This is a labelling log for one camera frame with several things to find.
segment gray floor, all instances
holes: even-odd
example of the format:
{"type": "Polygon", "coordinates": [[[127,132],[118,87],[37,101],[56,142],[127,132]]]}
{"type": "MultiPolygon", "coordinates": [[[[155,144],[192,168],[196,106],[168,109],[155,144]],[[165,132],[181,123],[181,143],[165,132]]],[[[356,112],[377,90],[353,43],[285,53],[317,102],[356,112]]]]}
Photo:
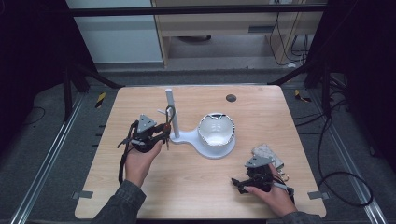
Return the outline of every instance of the gray floor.
{"type": "MultiPolygon", "coordinates": [[[[212,36],[209,41],[196,38],[174,38],[170,51],[170,61],[166,68],[150,67],[144,69],[141,64],[133,72],[119,71],[117,73],[104,71],[103,76],[120,84],[139,85],[193,85],[193,84],[265,84],[286,75],[292,68],[278,65],[272,57],[272,51],[262,35],[253,36],[212,36]]],[[[301,47],[301,41],[295,46],[301,47]]],[[[282,86],[290,113],[295,123],[303,123],[320,113],[318,95],[320,86],[305,90],[302,81],[304,75],[297,76],[282,86]],[[311,103],[297,100],[294,91],[298,89],[303,97],[309,97],[311,103]]],[[[102,83],[89,79],[91,90],[83,94],[81,109],[76,117],[67,138],[64,141],[56,162],[47,181],[35,201],[28,222],[31,223],[79,223],[83,222],[74,216],[77,200],[71,198],[75,191],[82,190],[85,178],[89,172],[96,145],[100,141],[102,125],[106,124],[108,114],[117,94],[102,83]],[[106,98],[101,108],[95,108],[98,95],[105,91],[106,98]]],[[[74,99],[81,96],[74,91],[74,99]]],[[[333,96],[332,104],[344,100],[342,94],[333,96]]],[[[64,115],[62,85],[43,91],[35,98],[35,106],[21,127],[19,136],[12,144],[12,154],[2,160],[0,170],[0,223],[8,223],[21,203],[35,174],[62,126],[64,115]]],[[[306,156],[311,165],[315,179],[318,174],[318,144],[324,119],[317,119],[304,126],[298,126],[306,156]]],[[[369,146],[361,134],[353,116],[347,112],[347,105],[336,107],[332,111],[332,128],[323,137],[320,148],[320,162],[324,174],[334,171],[348,170],[351,161],[356,165],[363,177],[374,191],[375,204],[380,208],[388,223],[396,223],[394,214],[395,198],[393,190],[396,187],[394,173],[382,158],[372,157],[369,146]],[[334,138],[334,133],[341,136],[341,145],[350,156],[348,164],[344,163],[345,154],[340,153],[340,142],[334,138]]],[[[332,188],[343,197],[359,203],[356,184],[353,179],[345,176],[333,177],[329,180],[332,188]]],[[[320,187],[323,192],[328,188],[320,187]]],[[[370,209],[348,205],[333,193],[325,200],[327,216],[326,223],[375,223],[367,216],[370,209]]],[[[195,223],[262,223],[261,220],[213,221],[199,220],[195,223]]]]}

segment aluminum rail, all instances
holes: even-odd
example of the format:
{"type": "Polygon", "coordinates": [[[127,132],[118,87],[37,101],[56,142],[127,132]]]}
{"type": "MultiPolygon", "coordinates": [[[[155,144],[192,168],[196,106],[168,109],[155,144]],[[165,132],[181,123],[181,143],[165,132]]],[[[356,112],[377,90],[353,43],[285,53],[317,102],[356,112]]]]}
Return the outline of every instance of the aluminum rail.
{"type": "MultiPolygon", "coordinates": [[[[320,100],[318,93],[312,90],[308,90],[309,94],[312,96],[313,102],[316,104],[318,110],[320,112],[322,111],[322,108],[320,106],[320,100]]],[[[349,152],[347,151],[347,147],[344,145],[344,142],[342,140],[342,137],[339,135],[337,129],[333,124],[330,124],[330,135],[332,142],[334,143],[335,151],[338,154],[338,157],[341,160],[341,163],[343,163],[344,168],[346,169],[347,172],[350,172],[354,175],[360,176],[361,171],[359,170],[358,166],[355,164],[353,161],[352,157],[349,155],[349,152]]],[[[370,192],[366,188],[366,186],[358,181],[356,178],[349,178],[356,194],[358,195],[361,203],[366,203],[368,202],[370,198],[370,192]]],[[[379,207],[378,203],[376,202],[376,199],[374,198],[373,201],[364,207],[364,210],[366,212],[367,217],[370,219],[370,221],[373,224],[388,224],[384,214],[382,213],[381,208],[379,207]]]]}
{"type": "Polygon", "coordinates": [[[108,7],[70,8],[67,10],[42,11],[45,15],[98,17],[98,16],[142,16],[173,14],[214,14],[214,13],[259,13],[259,12],[315,12],[326,9],[340,9],[347,5],[327,4],[285,4],[285,5],[235,5],[235,6],[188,6],[188,7],[108,7]]]}
{"type": "Polygon", "coordinates": [[[47,153],[46,159],[44,159],[43,163],[41,164],[40,169],[38,170],[35,180],[33,181],[32,185],[28,189],[27,193],[25,194],[20,206],[18,207],[17,211],[14,213],[10,223],[11,224],[22,224],[25,223],[27,218],[32,211],[33,206],[35,205],[35,201],[38,198],[41,190],[46,183],[47,177],[50,174],[53,164],[56,161],[56,158],[59,155],[59,152],[62,149],[64,144],[64,140],[68,135],[75,119],[78,114],[78,111],[81,108],[81,103],[84,99],[84,93],[79,93],[78,98],[76,99],[74,111],[71,114],[69,120],[64,121],[60,131],[58,132],[54,142],[52,143],[49,152],[47,153]]]}

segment small hole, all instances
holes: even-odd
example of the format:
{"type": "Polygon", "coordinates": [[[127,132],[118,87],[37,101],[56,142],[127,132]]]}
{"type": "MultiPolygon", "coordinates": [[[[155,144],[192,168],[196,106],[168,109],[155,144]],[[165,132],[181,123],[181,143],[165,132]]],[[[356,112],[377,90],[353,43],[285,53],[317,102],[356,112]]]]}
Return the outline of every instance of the small hole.
{"type": "Polygon", "coordinates": [[[233,95],[233,94],[228,94],[228,95],[225,97],[225,99],[226,99],[228,102],[235,102],[235,101],[236,101],[236,96],[233,95]]]}

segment white stand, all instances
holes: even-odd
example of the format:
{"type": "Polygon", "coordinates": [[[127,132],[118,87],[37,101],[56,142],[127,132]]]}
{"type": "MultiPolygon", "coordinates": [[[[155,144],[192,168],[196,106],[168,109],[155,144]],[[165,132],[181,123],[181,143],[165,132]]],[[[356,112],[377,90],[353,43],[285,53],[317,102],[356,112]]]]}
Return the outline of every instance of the white stand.
{"type": "Polygon", "coordinates": [[[188,143],[195,147],[195,149],[198,151],[199,154],[201,154],[203,157],[208,158],[208,159],[221,159],[227,156],[232,150],[233,147],[235,146],[235,136],[233,137],[233,140],[227,144],[226,146],[223,147],[210,147],[208,145],[204,145],[202,140],[199,137],[198,134],[198,129],[195,128],[194,130],[190,132],[183,132],[178,128],[178,123],[177,123],[177,110],[175,106],[175,101],[173,98],[173,93],[172,89],[166,89],[166,99],[168,101],[169,105],[172,105],[175,108],[175,111],[172,111],[172,113],[175,113],[175,116],[172,121],[173,125],[173,132],[170,134],[170,139],[172,142],[175,144],[185,144],[188,143]]]}
{"type": "Polygon", "coordinates": [[[171,133],[170,138],[172,142],[175,144],[184,144],[188,143],[195,147],[197,152],[201,154],[203,157],[208,159],[221,159],[227,156],[231,151],[233,151],[233,147],[235,146],[235,137],[233,140],[224,147],[209,147],[204,145],[202,140],[198,135],[198,130],[195,128],[190,132],[179,131],[180,137],[175,138],[175,134],[171,133]]]}

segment white pole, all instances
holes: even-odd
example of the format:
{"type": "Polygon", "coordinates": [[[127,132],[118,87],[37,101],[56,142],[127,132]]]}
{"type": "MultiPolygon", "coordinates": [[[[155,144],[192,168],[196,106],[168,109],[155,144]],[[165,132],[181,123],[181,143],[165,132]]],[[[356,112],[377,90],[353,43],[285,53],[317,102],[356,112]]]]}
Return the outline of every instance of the white pole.
{"type": "Polygon", "coordinates": [[[177,124],[177,110],[176,110],[176,106],[175,106],[175,100],[173,98],[172,89],[166,89],[165,92],[166,92],[166,99],[168,100],[168,104],[175,107],[175,111],[172,110],[172,113],[175,114],[175,116],[172,120],[172,125],[173,125],[173,130],[175,133],[175,138],[179,138],[180,133],[178,131],[178,124],[177,124]]]}

